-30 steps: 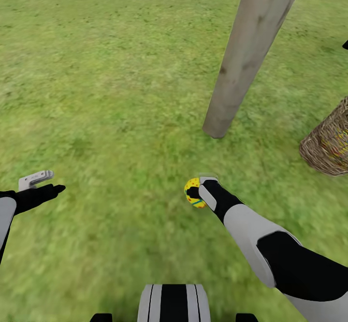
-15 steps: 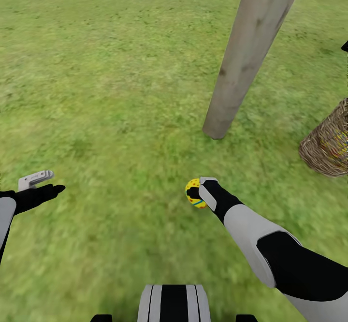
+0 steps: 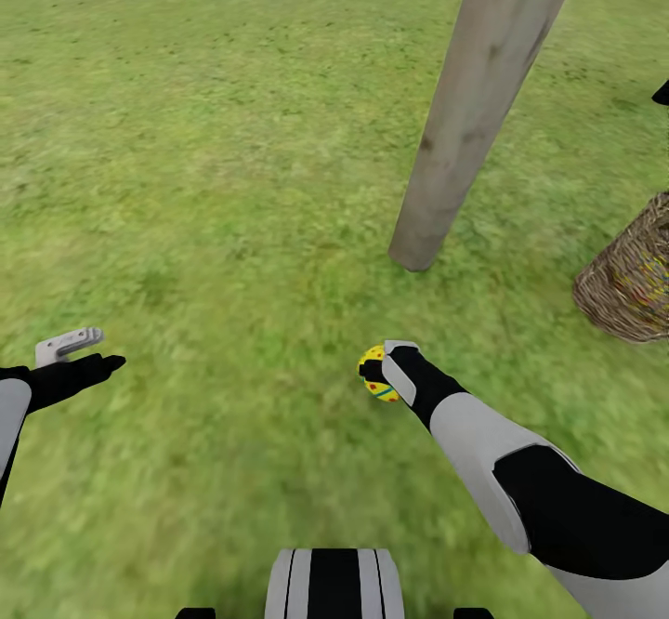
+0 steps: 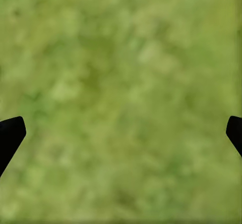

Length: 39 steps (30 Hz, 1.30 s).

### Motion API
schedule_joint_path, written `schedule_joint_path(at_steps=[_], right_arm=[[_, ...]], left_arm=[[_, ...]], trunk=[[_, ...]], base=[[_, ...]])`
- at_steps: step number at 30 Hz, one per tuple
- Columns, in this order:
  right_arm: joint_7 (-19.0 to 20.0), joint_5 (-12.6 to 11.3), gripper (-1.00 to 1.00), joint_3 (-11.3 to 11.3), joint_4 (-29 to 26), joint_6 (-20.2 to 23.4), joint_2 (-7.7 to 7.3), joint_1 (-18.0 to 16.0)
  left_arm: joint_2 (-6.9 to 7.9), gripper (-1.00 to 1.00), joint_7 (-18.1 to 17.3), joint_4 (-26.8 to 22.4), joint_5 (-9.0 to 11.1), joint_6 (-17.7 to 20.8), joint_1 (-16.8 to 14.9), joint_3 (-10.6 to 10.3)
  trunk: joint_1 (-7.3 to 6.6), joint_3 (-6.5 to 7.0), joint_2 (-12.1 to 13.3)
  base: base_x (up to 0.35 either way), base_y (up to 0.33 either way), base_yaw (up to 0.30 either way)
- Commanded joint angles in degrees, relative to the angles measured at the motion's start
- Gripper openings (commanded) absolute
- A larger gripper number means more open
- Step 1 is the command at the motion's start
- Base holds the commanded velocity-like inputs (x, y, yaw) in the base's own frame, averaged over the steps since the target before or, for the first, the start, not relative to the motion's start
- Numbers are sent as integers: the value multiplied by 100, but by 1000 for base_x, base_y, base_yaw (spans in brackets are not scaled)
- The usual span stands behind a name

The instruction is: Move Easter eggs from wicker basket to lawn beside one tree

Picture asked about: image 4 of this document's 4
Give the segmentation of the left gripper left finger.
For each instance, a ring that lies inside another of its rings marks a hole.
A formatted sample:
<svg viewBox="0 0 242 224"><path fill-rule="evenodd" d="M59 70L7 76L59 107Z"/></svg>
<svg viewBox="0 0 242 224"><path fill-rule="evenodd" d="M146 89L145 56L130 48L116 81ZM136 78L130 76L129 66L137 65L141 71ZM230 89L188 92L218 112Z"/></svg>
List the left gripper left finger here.
<svg viewBox="0 0 242 224"><path fill-rule="evenodd" d="M0 122L0 177L26 136L21 116Z"/></svg>

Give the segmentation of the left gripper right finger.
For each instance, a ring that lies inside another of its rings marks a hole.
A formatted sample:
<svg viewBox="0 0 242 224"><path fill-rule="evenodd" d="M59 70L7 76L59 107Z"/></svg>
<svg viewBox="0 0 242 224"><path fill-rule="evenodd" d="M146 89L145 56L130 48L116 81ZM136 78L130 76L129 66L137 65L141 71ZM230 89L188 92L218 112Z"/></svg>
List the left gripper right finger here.
<svg viewBox="0 0 242 224"><path fill-rule="evenodd" d="M242 118L230 116L226 134L242 156Z"/></svg>

